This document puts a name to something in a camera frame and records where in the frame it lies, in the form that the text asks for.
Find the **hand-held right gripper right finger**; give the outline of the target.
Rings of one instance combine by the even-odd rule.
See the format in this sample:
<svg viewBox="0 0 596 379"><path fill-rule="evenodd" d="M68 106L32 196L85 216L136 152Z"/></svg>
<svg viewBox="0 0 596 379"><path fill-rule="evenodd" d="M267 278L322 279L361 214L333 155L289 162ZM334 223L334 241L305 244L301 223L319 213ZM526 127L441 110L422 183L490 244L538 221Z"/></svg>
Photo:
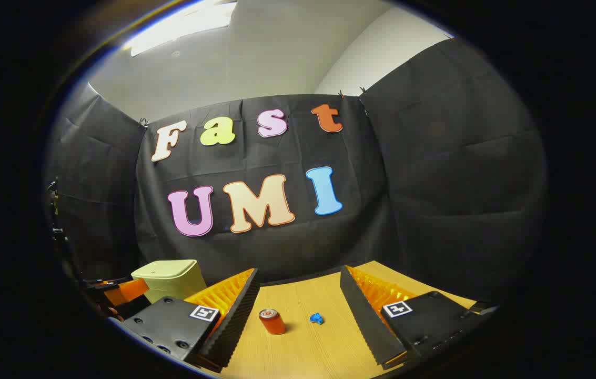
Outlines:
<svg viewBox="0 0 596 379"><path fill-rule="evenodd" d="M351 266L340 271L339 287L363 339L384 369L416 365L445 351L491 319L439 291L416 295Z"/></svg>

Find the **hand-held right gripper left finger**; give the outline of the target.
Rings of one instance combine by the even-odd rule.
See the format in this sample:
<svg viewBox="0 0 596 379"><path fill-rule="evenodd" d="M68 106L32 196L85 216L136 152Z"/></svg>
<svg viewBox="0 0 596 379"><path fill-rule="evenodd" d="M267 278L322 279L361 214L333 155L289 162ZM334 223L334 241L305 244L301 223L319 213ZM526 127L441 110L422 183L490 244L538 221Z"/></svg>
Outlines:
<svg viewBox="0 0 596 379"><path fill-rule="evenodd" d="M257 268L247 269L184 300L164 296L120 326L170 359L220 373L254 308L257 273Z"/></svg>

